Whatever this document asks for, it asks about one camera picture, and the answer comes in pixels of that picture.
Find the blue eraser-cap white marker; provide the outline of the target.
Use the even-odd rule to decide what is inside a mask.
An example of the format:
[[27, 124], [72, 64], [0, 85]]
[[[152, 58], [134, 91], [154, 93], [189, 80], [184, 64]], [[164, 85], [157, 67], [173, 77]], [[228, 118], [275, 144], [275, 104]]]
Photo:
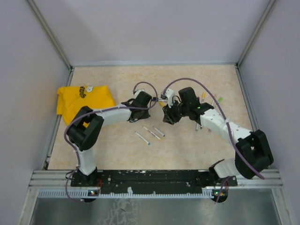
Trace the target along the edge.
[[157, 132], [159, 132], [163, 137], [165, 137], [165, 134], [162, 132], [162, 131], [160, 131], [157, 127], [155, 127], [155, 126], [152, 126]]

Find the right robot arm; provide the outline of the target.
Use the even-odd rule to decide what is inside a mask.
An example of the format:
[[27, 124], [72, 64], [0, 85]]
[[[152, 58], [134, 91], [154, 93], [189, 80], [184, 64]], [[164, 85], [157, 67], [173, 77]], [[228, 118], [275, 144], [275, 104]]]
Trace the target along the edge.
[[274, 158], [263, 131], [250, 131], [224, 119], [214, 106], [201, 103], [191, 87], [179, 91], [179, 100], [175, 99], [175, 93], [171, 89], [167, 89], [161, 96], [167, 99], [167, 105], [163, 107], [163, 122], [173, 125], [181, 118], [188, 117], [234, 147], [233, 158], [218, 161], [212, 166], [209, 174], [212, 184], [221, 185], [226, 177], [236, 175], [251, 179], [273, 164]]

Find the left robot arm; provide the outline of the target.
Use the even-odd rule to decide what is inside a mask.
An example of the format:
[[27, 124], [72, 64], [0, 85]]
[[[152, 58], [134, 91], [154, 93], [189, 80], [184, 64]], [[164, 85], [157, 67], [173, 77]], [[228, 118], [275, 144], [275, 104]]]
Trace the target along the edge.
[[87, 186], [94, 185], [98, 180], [92, 148], [96, 143], [100, 130], [104, 126], [124, 121], [149, 118], [148, 104], [152, 97], [141, 91], [120, 105], [93, 110], [87, 106], [80, 109], [64, 132], [64, 138], [74, 148], [81, 181]]

